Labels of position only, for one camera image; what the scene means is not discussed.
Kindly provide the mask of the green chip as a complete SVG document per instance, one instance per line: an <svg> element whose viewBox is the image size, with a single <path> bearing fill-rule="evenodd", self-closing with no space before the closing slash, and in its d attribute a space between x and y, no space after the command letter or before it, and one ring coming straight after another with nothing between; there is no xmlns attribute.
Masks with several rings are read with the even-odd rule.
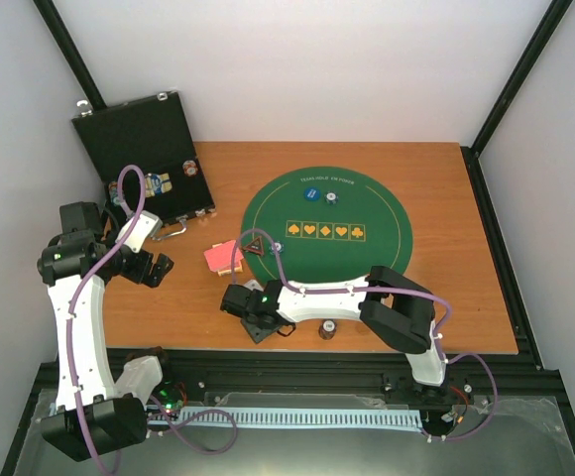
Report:
<svg viewBox="0 0 575 476"><path fill-rule="evenodd" d="M282 254L284 251L285 251L285 245L281 241L276 241L271 247L272 253Z"/></svg>

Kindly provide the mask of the blue small blind button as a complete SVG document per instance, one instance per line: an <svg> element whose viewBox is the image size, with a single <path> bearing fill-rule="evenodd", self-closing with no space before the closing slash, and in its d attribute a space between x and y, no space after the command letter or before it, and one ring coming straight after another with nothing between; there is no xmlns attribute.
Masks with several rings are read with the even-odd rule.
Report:
<svg viewBox="0 0 575 476"><path fill-rule="evenodd" d="M320 189L314 186L308 187L303 192L303 198L308 202L315 202L320 199L320 196L321 196Z"/></svg>

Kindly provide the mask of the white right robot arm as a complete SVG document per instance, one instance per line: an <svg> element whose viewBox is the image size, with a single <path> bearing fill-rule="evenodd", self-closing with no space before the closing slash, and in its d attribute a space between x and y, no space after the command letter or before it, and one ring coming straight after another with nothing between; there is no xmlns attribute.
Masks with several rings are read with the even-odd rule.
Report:
<svg viewBox="0 0 575 476"><path fill-rule="evenodd" d="M437 305L452 313L445 299L391 268L374 266L366 276L333 283L301 283L284 278L262 288L227 287L220 309L238 317L259 343L285 327L305 321L355 321L367 326L389 348L402 353L415 382L438 388L446 379Z"/></svg>

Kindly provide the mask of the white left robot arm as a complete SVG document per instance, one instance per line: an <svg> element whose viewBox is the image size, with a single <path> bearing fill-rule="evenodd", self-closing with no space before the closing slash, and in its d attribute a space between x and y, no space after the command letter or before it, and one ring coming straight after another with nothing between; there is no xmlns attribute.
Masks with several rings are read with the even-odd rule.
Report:
<svg viewBox="0 0 575 476"><path fill-rule="evenodd" d="M114 378L103 325L111 279L155 288L173 261L144 250L162 226L148 211L110 236L93 202L64 205L59 216L61 233L37 263L55 313L59 364L56 412L42 419L41 431L47 443L80 462L143 442L150 396L161 400L175 390L176 374L159 347L129 357Z"/></svg>

